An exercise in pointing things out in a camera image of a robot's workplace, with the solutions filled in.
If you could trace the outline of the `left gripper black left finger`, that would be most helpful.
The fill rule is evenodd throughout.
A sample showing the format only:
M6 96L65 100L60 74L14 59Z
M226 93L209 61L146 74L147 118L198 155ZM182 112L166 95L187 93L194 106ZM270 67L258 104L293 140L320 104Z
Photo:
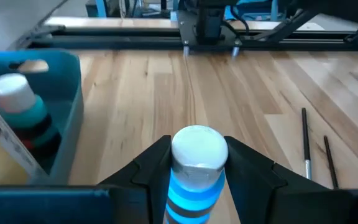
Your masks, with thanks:
M171 136L164 135L100 182L109 187L114 224L163 223L171 163Z

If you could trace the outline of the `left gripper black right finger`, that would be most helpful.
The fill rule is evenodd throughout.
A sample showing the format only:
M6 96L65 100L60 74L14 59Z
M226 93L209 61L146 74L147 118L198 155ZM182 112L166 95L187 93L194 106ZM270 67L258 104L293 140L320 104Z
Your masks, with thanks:
M226 179L241 224L267 224L276 189L287 184L273 171L275 162L231 136Z

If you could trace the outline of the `small light blue paint bottle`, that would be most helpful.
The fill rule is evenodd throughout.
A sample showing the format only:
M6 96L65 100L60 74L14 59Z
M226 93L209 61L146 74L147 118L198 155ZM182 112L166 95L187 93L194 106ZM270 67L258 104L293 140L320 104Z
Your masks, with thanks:
M174 135L171 150L166 222L205 224L224 187L227 142L213 128L192 125Z

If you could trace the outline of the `short paintbrush silver ferrule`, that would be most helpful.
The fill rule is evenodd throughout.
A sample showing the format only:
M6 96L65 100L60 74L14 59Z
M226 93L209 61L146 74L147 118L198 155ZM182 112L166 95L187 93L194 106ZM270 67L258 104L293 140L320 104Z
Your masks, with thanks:
M301 109L301 118L302 118L303 151L304 151L304 159L305 159L306 178L311 180L312 169L311 169L310 143L309 143L309 135L308 135L307 114L305 108Z

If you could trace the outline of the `small teal paint bottle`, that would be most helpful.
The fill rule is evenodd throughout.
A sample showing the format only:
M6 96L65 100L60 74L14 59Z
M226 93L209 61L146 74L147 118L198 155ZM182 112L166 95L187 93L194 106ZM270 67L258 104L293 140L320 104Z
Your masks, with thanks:
M0 75L0 115L38 161L54 156L62 137L43 99L20 73Z

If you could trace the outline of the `short paintbrush orange ferrule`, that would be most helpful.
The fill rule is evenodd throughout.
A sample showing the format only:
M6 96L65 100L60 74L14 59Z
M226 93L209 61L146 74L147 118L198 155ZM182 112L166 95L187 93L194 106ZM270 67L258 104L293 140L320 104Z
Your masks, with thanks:
M328 160L329 171L331 174L331 180L333 183L333 188L338 189L339 183L337 180L337 175L336 175L336 171L335 171L335 166L334 166L333 157L331 154L331 148L329 145L328 137L324 136L323 139L324 139L324 145L325 145L325 149L326 149L326 156L327 156L327 160Z

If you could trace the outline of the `teal plastic bin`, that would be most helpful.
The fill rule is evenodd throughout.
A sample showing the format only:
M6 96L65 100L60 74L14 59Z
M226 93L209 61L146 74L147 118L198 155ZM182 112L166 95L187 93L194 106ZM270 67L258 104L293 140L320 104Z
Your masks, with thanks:
M31 182L65 185L68 183L83 121L80 61L76 55L64 50L0 52L0 75L14 73L16 70L10 65L26 60L43 60L48 65L46 72L29 72L24 75L30 87L44 100L62 136L56 155L41 162L48 176Z

